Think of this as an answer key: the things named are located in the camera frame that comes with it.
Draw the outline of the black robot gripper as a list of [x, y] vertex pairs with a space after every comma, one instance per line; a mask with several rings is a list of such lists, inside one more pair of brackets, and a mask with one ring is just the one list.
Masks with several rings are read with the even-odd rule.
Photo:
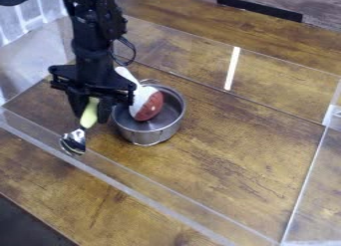
[[75, 116], [85, 112], [90, 97], [101, 99], [98, 122], [106, 123], [117, 103], [131, 104], [137, 85], [122, 77], [114, 68], [113, 47], [91, 51], [74, 46], [77, 62], [74, 65], [54, 65], [51, 87], [63, 91]]

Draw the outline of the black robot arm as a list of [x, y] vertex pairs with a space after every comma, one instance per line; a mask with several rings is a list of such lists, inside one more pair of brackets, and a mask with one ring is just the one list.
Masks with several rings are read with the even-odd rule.
[[127, 40], [129, 20], [115, 0], [63, 0], [73, 22], [71, 42], [77, 62], [50, 67], [51, 87], [63, 91], [77, 118], [82, 117], [90, 98], [99, 100], [98, 123], [109, 121], [117, 103], [134, 102], [137, 85], [115, 71], [114, 63], [130, 65], [137, 55], [121, 61], [114, 54], [119, 41], [133, 52], [135, 45]]

